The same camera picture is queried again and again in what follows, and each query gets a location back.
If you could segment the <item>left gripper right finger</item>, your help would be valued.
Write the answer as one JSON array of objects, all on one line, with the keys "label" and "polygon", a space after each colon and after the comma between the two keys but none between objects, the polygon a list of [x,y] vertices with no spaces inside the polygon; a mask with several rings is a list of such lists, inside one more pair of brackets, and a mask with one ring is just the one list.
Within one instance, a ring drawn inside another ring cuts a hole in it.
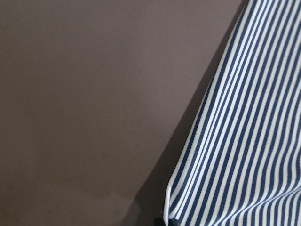
[{"label": "left gripper right finger", "polygon": [[168,225],[169,226],[179,226],[179,221],[177,219],[169,219]]}]

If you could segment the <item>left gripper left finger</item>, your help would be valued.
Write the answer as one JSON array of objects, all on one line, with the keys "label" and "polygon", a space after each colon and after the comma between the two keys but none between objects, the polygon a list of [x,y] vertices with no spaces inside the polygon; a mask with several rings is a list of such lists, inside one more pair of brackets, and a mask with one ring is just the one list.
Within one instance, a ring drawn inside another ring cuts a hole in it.
[{"label": "left gripper left finger", "polygon": [[163,219],[162,218],[155,218],[154,219],[154,226],[163,226]]}]

